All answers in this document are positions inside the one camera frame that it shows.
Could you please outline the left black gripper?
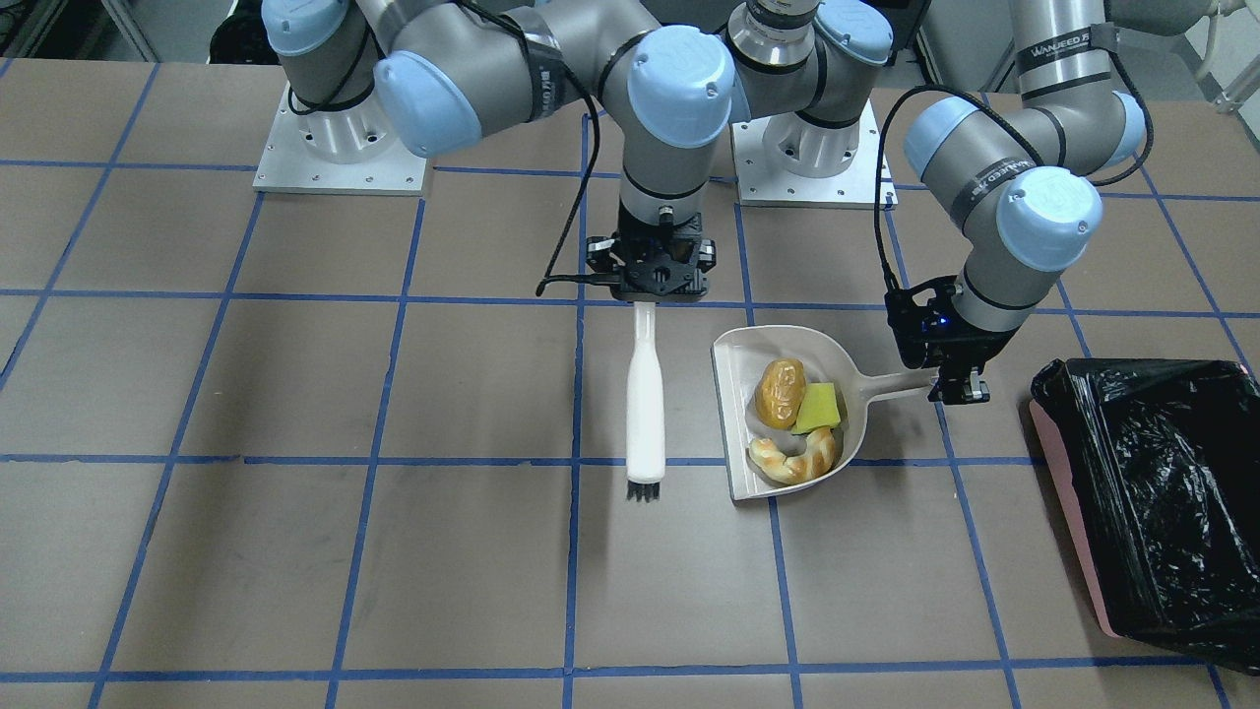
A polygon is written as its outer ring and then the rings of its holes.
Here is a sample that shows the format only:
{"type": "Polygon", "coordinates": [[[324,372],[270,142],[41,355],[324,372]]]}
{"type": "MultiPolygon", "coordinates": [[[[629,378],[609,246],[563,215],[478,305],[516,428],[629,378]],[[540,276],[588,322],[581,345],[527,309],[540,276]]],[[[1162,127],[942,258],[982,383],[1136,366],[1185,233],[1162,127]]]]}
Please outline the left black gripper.
{"type": "Polygon", "coordinates": [[[982,370],[1014,337],[1012,329],[987,331],[963,319],[953,301],[960,291],[958,277],[937,277],[885,293],[888,326],[903,365],[936,366],[929,400],[944,406],[988,403],[990,390],[982,370]]]}

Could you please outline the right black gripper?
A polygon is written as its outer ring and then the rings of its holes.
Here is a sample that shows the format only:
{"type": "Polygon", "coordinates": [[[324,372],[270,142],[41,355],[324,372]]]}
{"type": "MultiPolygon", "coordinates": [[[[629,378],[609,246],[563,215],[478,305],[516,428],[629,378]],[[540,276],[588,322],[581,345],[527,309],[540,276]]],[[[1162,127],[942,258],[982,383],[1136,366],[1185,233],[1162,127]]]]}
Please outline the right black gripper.
{"type": "Polygon", "coordinates": [[[662,217],[649,225],[621,208],[614,234],[586,238],[593,285],[621,301],[696,302],[709,291],[707,271],[716,261],[701,214],[684,222],[662,217]]]}

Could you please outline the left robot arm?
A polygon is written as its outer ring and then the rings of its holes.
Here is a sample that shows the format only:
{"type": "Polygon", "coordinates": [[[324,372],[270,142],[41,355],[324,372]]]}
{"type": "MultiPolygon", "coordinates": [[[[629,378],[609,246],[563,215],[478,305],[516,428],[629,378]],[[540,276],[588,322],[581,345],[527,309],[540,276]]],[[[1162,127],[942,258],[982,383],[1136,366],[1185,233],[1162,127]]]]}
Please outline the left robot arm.
{"type": "MultiPolygon", "coordinates": [[[[936,369],[930,400],[988,400],[987,363],[1080,259],[1102,220],[1090,175],[1148,150],[1147,107],[1113,89],[1116,28],[1102,1],[1016,1],[1021,110],[998,115],[942,91],[908,127],[903,154],[971,243],[955,277],[898,285],[882,262],[898,355],[936,369]]],[[[737,63],[736,136],[762,125],[753,161],[777,175],[869,179],[885,207],[882,165],[856,152],[874,139],[862,116],[895,31],[861,1],[746,1],[721,31],[737,63]]]]}

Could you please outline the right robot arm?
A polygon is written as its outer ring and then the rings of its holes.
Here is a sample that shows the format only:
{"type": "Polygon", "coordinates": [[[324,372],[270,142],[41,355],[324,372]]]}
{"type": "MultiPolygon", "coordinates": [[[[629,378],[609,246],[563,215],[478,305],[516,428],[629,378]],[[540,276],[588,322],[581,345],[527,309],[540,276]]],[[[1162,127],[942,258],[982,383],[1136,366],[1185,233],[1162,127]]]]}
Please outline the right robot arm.
{"type": "Polygon", "coordinates": [[[256,186],[399,191],[402,167],[539,122],[573,99],[624,135],[617,225],[585,283],[624,301],[706,296],[702,203],[737,73],[724,42],[638,1],[265,1],[287,89],[256,186]],[[392,175],[381,169],[396,162],[392,175]]]}

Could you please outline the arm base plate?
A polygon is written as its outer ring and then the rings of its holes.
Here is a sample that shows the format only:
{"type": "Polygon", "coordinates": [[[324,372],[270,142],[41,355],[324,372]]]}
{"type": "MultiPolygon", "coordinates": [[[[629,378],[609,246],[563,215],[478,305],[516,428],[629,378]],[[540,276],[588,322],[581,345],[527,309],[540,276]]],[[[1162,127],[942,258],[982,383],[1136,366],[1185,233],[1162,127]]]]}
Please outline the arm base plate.
{"type": "Polygon", "coordinates": [[[423,196],[427,162],[401,144],[377,91],[360,105],[299,116],[284,89],[255,173],[258,191],[423,196]]]}
{"type": "Polygon", "coordinates": [[[730,126],[742,207],[896,207],[895,180],[877,162],[879,126],[866,103],[858,122],[842,128],[806,123],[796,113],[730,126]]]}

